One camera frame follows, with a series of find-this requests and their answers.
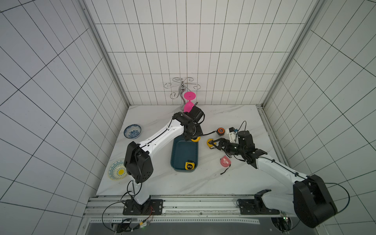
black mounting plate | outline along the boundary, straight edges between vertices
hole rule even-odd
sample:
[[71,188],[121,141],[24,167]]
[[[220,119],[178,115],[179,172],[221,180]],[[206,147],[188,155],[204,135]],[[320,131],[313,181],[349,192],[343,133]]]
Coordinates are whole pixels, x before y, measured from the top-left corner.
[[254,199],[242,199],[239,200],[238,206],[240,208],[241,215],[279,215],[279,210],[263,208],[261,211],[255,211],[253,208],[249,208],[249,205],[254,204]]
[[[140,212],[133,205],[132,200],[126,200],[124,203],[125,203],[125,206],[124,206],[124,210],[123,210],[123,215],[147,215],[147,214],[143,214],[142,212]],[[163,200],[162,199],[151,199],[149,206],[151,206],[154,209],[154,215],[161,215],[162,214],[162,209],[163,209]]]

black cable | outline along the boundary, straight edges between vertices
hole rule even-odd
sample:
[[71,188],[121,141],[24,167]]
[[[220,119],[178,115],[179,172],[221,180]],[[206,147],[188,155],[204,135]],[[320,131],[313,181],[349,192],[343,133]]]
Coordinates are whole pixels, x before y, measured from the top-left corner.
[[226,151],[224,151],[224,153],[226,154],[227,157],[232,158],[232,154],[231,153],[228,153]]
[[210,134],[213,134],[214,132],[215,132],[215,130],[210,132],[210,133],[204,134],[204,135],[210,135]]
[[124,193],[123,196],[120,198],[120,201],[121,201],[124,205],[125,205],[125,203],[123,202],[123,197],[124,197],[127,193],[130,192],[130,191],[128,191],[128,186],[129,186],[129,184],[130,184],[131,182],[132,182],[132,180],[128,182],[128,185],[127,185],[127,192]]
[[285,232],[290,232],[291,230],[293,230],[294,228],[296,228],[296,226],[298,226],[299,223],[300,223],[300,219],[299,219],[299,221],[296,223],[296,225],[294,227],[290,228],[289,230],[287,230]]
[[221,174],[224,174],[228,170],[228,168],[226,168],[226,170],[224,170],[224,172],[222,172]]
[[107,206],[106,207],[106,209],[103,211],[103,213],[102,213],[102,224],[107,228],[107,229],[109,229],[109,230],[111,230],[111,231],[113,231],[113,232],[115,232],[115,230],[112,230],[112,229],[110,229],[109,227],[107,227],[106,225],[105,225],[105,223],[104,223],[104,221],[103,221],[103,215],[105,214],[105,211],[110,207],[110,206],[112,206],[112,205],[114,205],[114,204],[116,204],[116,203],[123,203],[121,200],[120,200],[120,202],[115,202],[115,203],[113,203],[113,204],[110,204],[109,206]]
[[205,114],[204,113],[203,113],[203,116],[204,116],[204,118],[202,119],[202,121],[200,123],[198,123],[198,125],[200,125],[201,123],[204,122],[204,120],[205,120]]
[[129,195],[133,198],[133,197],[135,197],[137,194],[139,194],[141,192],[141,189],[142,189],[142,183],[141,183],[139,191],[136,194],[134,194],[134,195],[129,194]]
[[[285,168],[286,170],[290,171],[290,170],[287,169],[286,167],[284,167],[284,166],[282,166],[281,164],[279,164],[278,162],[276,162],[274,159],[273,159],[273,160],[271,160],[271,159],[269,159],[269,158],[265,158],[265,159],[270,160],[271,162],[276,163],[277,165],[279,165],[279,166]],[[301,177],[301,176],[299,175],[298,172],[292,172],[292,171],[290,171],[290,172],[293,173],[293,174],[295,175],[295,177],[296,177],[296,176],[299,176],[299,177],[302,178],[302,179],[306,179],[306,178],[304,178],[304,177]],[[306,180],[311,181],[311,182],[313,182],[313,183],[321,183],[321,182],[315,182],[315,181],[310,180],[310,179],[306,179]],[[343,188],[343,189],[346,191],[346,193],[347,193],[347,197],[348,197],[349,200],[347,201],[346,206],[345,206],[342,210],[340,210],[339,212],[337,212],[337,214],[338,214],[338,213],[341,213],[342,211],[344,211],[344,210],[347,208],[347,206],[350,204],[350,194],[349,194],[349,192],[348,192],[348,191],[347,191],[342,185],[340,185],[340,184],[338,184],[338,183],[325,183],[325,182],[323,182],[323,184],[335,184],[335,185],[340,186],[341,188]]]
[[239,161],[245,162],[244,159],[239,159],[239,158],[235,157],[235,155],[234,155],[234,158],[238,159]]
[[130,226],[130,223],[132,222],[132,218],[127,218],[127,219],[123,219],[121,221],[121,223],[117,226],[117,231],[119,230],[118,227],[120,227],[125,221],[129,222],[128,224],[126,224],[126,226],[123,228],[123,231],[127,230]]
[[240,128],[242,127],[243,123],[246,123],[246,125],[244,126],[244,130],[246,130],[246,128],[247,128],[247,121],[244,120],[244,121],[241,123],[241,125],[240,125],[238,131],[236,132],[236,135],[235,135],[235,143],[236,143],[236,140],[237,140],[237,137],[238,137],[238,132],[240,131]]
[[142,223],[139,223],[138,225],[136,225],[135,227],[133,227],[133,228],[131,228],[130,227],[130,224],[132,223],[132,220],[130,221],[130,223],[129,223],[129,226],[127,226],[126,227],[126,229],[129,229],[129,230],[124,230],[123,232],[133,232],[133,230],[136,230],[136,229],[139,229],[140,227],[141,227],[141,224],[143,224],[143,223],[145,223],[149,218],[150,218],[150,216],[152,215],[152,213],[153,213],[153,208],[152,207],[149,207],[150,208],[150,215],[146,218],[146,219],[144,219],[143,221],[142,221]]

pink tape measure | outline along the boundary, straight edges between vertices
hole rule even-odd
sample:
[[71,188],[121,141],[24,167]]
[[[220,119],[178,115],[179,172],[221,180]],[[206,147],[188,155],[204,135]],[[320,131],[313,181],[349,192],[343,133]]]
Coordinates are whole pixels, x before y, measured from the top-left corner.
[[228,167],[229,165],[231,165],[230,159],[227,156],[224,156],[223,158],[221,158],[221,165],[223,167]]

metal glass rack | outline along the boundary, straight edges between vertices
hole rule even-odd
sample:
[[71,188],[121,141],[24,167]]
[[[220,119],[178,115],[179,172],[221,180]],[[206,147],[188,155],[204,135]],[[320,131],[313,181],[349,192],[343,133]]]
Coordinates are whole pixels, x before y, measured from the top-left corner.
[[172,83],[169,82],[169,83],[166,83],[164,85],[164,88],[167,88],[167,89],[175,87],[175,86],[179,86],[179,90],[178,90],[177,94],[174,91],[172,91],[171,94],[170,94],[170,98],[173,99],[173,100],[177,99],[179,96],[182,98],[183,102],[182,102],[182,105],[180,105],[180,107],[179,107],[179,109],[181,109],[182,111],[183,111],[184,105],[186,103],[185,99],[183,97],[183,93],[185,91],[191,91],[188,88],[188,85],[194,85],[193,89],[195,89],[195,90],[198,90],[198,89],[201,88],[201,86],[199,84],[197,84],[197,83],[191,83],[191,82],[193,82],[193,80],[194,80],[193,77],[186,77],[186,78],[174,77],[172,79],[172,81],[173,82],[177,82],[178,84],[172,85]]

white plastic part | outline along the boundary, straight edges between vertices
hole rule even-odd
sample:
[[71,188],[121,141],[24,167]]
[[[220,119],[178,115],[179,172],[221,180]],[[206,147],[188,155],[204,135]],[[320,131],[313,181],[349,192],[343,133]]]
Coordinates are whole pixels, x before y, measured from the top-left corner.
[[[256,159],[256,166],[258,169],[268,173],[273,178],[285,185],[288,189],[286,193],[292,193],[295,181],[303,181],[304,179],[295,176],[293,173],[290,172],[297,172],[296,170],[291,169],[288,166],[278,162],[278,160],[276,160],[276,162],[272,162],[271,160],[273,160],[273,158],[270,155],[261,155],[258,159]],[[306,174],[300,172],[298,173],[301,177],[307,178]]]
[[153,155],[156,152],[183,132],[184,126],[182,126],[178,120],[173,119],[171,123],[168,122],[161,130],[139,144],[144,151],[149,151],[149,156],[153,160]]
[[307,175],[298,172],[298,174],[303,178],[295,176],[294,173],[297,171],[278,161],[272,162],[272,160],[273,158],[270,155],[262,155],[256,160],[256,166],[258,169],[268,173],[280,183],[285,185],[287,190],[284,193],[277,194],[273,193],[273,191],[268,192],[262,196],[262,201],[269,209],[276,209],[296,215],[293,203],[293,185],[295,184],[295,181],[303,181],[303,178],[307,178]]
[[293,202],[294,196],[292,194],[265,194],[262,196],[262,201],[269,209],[296,215]]
[[[169,121],[161,130],[139,144],[144,151],[149,151],[149,156],[153,163],[154,154],[183,132],[184,126],[181,125],[181,122],[173,119],[171,123]],[[131,178],[135,188],[134,194],[137,194],[134,199],[138,204],[142,205],[150,197],[148,183],[147,181],[143,182],[141,187],[141,183],[136,184],[134,178],[132,176]]]
[[236,133],[235,132],[230,132],[230,129],[225,130],[225,134],[229,136],[230,143],[235,143],[236,142]]
[[139,205],[142,205],[144,204],[147,199],[149,199],[150,197],[150,194],[149,194],[149,187],[148,187],[148,183],[145,181],[143,183],[136,183],[136,181],[134,180],[134,178],[132,177],[132,184],[133,184],[133,187],[135,188],[135,191],[133,192],[133,194],[137,194],[134,199],[135,201],[139,204]]

